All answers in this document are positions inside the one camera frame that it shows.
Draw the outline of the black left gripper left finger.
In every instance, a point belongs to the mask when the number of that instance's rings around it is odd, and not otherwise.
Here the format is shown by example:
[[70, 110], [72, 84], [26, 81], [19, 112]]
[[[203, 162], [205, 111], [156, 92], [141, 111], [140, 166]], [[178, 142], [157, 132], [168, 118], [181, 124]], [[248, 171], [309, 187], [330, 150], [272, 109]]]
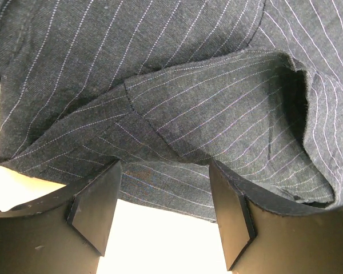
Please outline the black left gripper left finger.
[[96, 273], [105, 255], [121, 164], [0, 211], [0, 273]]

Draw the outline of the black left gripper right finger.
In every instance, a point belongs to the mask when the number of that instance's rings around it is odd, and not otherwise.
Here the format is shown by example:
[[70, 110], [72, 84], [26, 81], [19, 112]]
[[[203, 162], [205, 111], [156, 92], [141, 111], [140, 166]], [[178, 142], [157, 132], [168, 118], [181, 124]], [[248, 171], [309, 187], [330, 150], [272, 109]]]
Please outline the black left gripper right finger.
[[219, 161], [209, 178], [228, 271], [343, 273], [343, 206], [285, 199]]

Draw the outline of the black pinstriped long sleeve shirt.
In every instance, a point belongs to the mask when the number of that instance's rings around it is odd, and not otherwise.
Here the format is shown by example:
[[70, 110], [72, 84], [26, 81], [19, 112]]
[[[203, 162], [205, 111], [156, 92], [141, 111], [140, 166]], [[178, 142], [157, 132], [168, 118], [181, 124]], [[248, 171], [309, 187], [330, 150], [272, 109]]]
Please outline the black pinstriped long sleeve shirt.
[[0, 1], [0, 166], [215, 220], [208, 165], [343, 204], [343, 1]]

